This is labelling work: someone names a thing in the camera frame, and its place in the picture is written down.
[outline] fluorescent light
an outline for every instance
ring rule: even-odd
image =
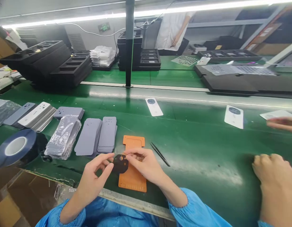
[[[292,0],[251,0],[251,1],[237,1],[237,2],[227,2],[227,3],[214,3],[214,4],[204,4],[204,5],[196,5],[196,6],[188,6],[188,7],[177,7],[177,8],[169,8],[169,9],[159,9],[159,10],[147,10],[147,11],[137,11],[134,12],[134,17],[143,17],[143,16],[154,16],[160,15],[162,13],[180,13],[180,12],[196,12],[196,11],[204,11],[204,10],[214,10],[214,9],[231,9],[231,8],[242,8],[248,6],[261,6],[261,5],[272,5],[279,3],[291,3]],[[24,24],[12,24],[12,25],[3,25],[3,28],[20,28],[20,27],[32,27],[38,25],[49,25],[56,23],[71,23],[78,21],[88,21],[88,20],[99,20],[99,19],[107,19],[107,18],[122,18],[126,17],[125,13],[118,14],[104,14],[98,16],[87,16],[87,17],[75,17],[75,18],[66,18],[59,20],[46,20],[39,22],[31,22]]]
[[[227,3],[214,3],[207,5],[196,5],[188,7],[178,7],[169,9],[159,9],[159,10],[147,10],[147,11],[137,11],[134,12],[135,17],[143,16],[154,16],[160,15],[162,13],[180,13],[180,12],[196,12],[204,10],[214,10],[214,9],[231,9],[231,8],[242,8],[248,6],[261,6],[261,5],[272,5],[278,3],[290,3],[292,0],[252,0],[252,1],[239,1],[239,2],[227,2]]]
[[[79,22],[79,21],[89,21],[89,20],[99,20],[99,19],[107,19],[107,18],[121,18],[126,17],[126,13],[118,13],[118,14],[104,14],[97,16],[87,16],[87,17],[73,17],[59,20],[44,20],[38,22],[24,23],[24,24],[12,24],[12,25],[2,25],[3,28],[21,28],[21,27],[33,27],[38,25],[50,25],[50,24],[62,24],[62,23],[71,23],[71,22]]]

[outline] exit sign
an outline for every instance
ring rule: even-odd
[[[105,32],[105,31],[110,30],[109,22],[99,25],[98,29],[99,29],[99,32]]]

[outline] blue smock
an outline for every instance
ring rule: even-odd
[[[184,207],[175,207],[168,202],[169,209],[176,220],[178,227],[231,227],[221,216],[204,204],[191,190],[181,188],[188,198],[188,204]],[[135,209],[125,207],[110,200],[97,197],[86,206],[75,220],[68,224],[60,222],[61,211],[65,204],[58,205],[48,212],[36,225],[36,227],[158,227],[158,217]],[[272,227],[271,225],[258,222],[259,227]]]

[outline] blue sleeve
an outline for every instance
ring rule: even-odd
[[[175,207],[168,202],[169,209],[174,216],[177,226],[218,226],[231,227],[221,216],[204,204],[191,190],[181,188],[188,198],[188,204],[184,207]]]
[[[263,221],[258,221],[259,227],[273,227],[272,225],[263,222]]]
[[[66,200],[64,203],[58,205],[48,212],[37,224],[35,227],[80,227],[86,219],[85,208],[79,213],[79,215],[72,222],[68,224],[63,224],[60,222],[61,211],[69,200]]]

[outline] cable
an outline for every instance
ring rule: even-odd
[[[115,33],[113,33],[113,34],[111,34],[111,35],[102,36],[102,35],[99,35],[99,34],[96,34],[96,33],[93,33],[93,32],[85,31],[81,26],[79,26],[79,25],[77,25],[77,24],[74,24],[74,23],[67,23],[67,24],[73,24],[73,25],[76,25],[76,26],[78,26],[81,30],[83,30],[84,32],[89,33],[89,34],[93,34],[93,35],[97,35],[97,36],[100,36],[100,37],[114,36],[116,33],[120,32],[121,30],[126,29],[126,28],[122,28],[122,29],[118,30],[117,32],[115,32]]]
[[[177,0],[174,0],[173,2],[171,2],[170,3],[170,5],[165,9],[165,11],[173,4],[173,3],[175,3]],[[147,30],[148,28],[149,28],[149,25],[151,25],[151,24],[153,24],[158,18],[160,18],[162,15],[164,14],[164,12],[163,13],[161,13],[161,15],[159,15],[156,19],[154,19],[153,21],[151,21],[151,23],[150,24],[146,24],[146,25],[148,25],[148,27],[146,27],[146,28],[141,28],[141,26],[137,26],[136,25],[136,23],[135,23],[135,26],[137,27],[137,28],[140,28],[140,29],[142,29],[142,30]]]
[[[117,55],[117,44],[116,44],[116,41],[115,41],[115,34],[113,35],[113,38],[114,38],[114,43],[115,43],[115,47],[116,47],[115,56],[114,56],[114,60],[115,60],[116,55]]]

